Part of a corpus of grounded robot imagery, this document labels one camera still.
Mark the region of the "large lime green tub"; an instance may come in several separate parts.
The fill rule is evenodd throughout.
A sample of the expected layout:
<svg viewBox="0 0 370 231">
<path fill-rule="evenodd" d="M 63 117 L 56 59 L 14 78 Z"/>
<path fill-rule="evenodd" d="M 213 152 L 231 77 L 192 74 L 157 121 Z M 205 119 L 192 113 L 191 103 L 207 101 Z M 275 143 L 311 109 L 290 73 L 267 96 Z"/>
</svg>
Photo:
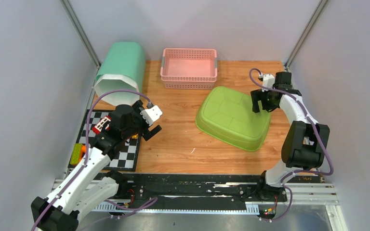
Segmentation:
<svg viewBox="0 0 370 231">
<path fill-rule="evenodd" d="M 222 142 L 254 152 L 263 145 L 270 121 L 269 112 L 253 112 L 249 95 L 219 86 L 212 89 L 201 104 L 195 124 Z"/>
</svg>

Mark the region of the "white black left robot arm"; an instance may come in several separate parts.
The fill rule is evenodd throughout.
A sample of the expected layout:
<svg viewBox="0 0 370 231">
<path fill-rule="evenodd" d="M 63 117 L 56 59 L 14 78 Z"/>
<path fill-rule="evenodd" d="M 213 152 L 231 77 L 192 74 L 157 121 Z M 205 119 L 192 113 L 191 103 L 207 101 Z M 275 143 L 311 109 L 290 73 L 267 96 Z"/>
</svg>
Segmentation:
<svg viewBox="0 0 370 231">
<path fill-rule="evenodd" d="M 149 140 L 161 126 L 150 127 L 162 116 L 157 105 L 143 107 L 121 104 L 99 121 L 100 129 L 86 149 L 85 156 L 63 182 L 45 198 L 31 203 L 34 219 L 32 230 L 75 231 L 79 223 L 105 199 L 122 199 L 128 194 L 127 178 L 118 171 L 109 171 L 100 182 L 88 189 L 94 177 L 103 170 L 135 135 Z"/>
</svg>

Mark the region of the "pink perforated plastic basket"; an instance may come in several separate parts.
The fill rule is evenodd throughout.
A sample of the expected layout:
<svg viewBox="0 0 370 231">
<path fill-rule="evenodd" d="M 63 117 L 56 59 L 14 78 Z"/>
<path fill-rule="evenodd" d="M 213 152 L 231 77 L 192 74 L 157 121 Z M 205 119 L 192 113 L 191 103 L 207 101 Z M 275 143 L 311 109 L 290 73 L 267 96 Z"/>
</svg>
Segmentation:
<svg viewBox="0 0 370 231">
<path fill-rule="evenodd" d="M 165 48 L 160 76 L 167 89 L 211 90 L 217 80 L 215 49 Z"/>
</svg>

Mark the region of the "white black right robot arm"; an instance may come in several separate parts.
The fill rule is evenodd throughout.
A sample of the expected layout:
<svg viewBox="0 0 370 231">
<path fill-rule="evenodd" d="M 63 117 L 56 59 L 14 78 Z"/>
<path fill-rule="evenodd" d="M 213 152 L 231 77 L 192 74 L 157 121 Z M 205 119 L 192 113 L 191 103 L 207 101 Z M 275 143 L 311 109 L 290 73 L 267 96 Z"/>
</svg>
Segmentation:
<svg viewBox="0 0 370 231">
<path fill-rule="evenodd" d="M 281 160 L 264 171 L 254 191 L 255 196 L 268 201 L 284 191 L 287 181 L 298 173 L 316 173 L 327 159 L 326 147 L 330 128 L 317 122 L 304 105 L 302 94 L 291 83 L 290 72 L 275 75 L 258 72 L 259 87 L 251 91 L 254 113 L 281 109 L 290 128 L 281 149 Z"/>
</svg>

